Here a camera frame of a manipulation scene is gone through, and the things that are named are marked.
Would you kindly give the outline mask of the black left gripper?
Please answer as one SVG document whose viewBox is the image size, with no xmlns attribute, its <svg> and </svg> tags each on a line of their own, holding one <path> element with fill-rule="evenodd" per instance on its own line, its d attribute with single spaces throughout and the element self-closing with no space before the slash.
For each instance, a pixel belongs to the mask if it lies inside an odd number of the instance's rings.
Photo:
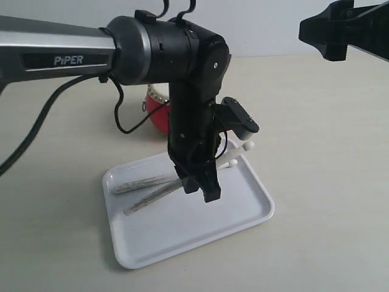
<svg viewBox="0 0 389 292">
<path fill-rule="evenodd" d="M 218 115 L 170 115 L 168 154 L 186 194 L 201 189 L 204 201 L 221 197 L 216 154 L 225 124 Z"/>
</svg>

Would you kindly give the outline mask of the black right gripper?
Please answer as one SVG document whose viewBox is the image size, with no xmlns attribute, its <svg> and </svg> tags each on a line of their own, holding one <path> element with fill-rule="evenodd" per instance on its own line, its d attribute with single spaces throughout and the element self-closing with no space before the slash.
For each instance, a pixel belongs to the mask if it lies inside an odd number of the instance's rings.
<svg viewBox="0 0 389 292">
<path fill-rule="evenodd" d="M 345 61 L 350 46 L 387 61 L 388 2 L 355 7 L 354 1 L 334 1 L 300 22 L 298 39 L 328 61 Z"/>
</svg>

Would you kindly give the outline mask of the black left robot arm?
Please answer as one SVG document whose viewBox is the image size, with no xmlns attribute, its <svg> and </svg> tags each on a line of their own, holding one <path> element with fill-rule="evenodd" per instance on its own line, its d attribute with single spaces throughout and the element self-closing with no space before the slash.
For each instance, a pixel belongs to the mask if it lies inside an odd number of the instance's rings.
<svg viewBox="0 0 389 292">
<path fill-rule="evenodd" d="M 168 154 L 186 193 L 221 196 L 215 155 L 225 124 L 216 96 L 230 63 L 217 33 L 150 12 L 119 16 L 90 28 L 1 17 L 1 86 L 73 76 L 113 78 L 120 86 L 168 83 Z"/>
</svg>

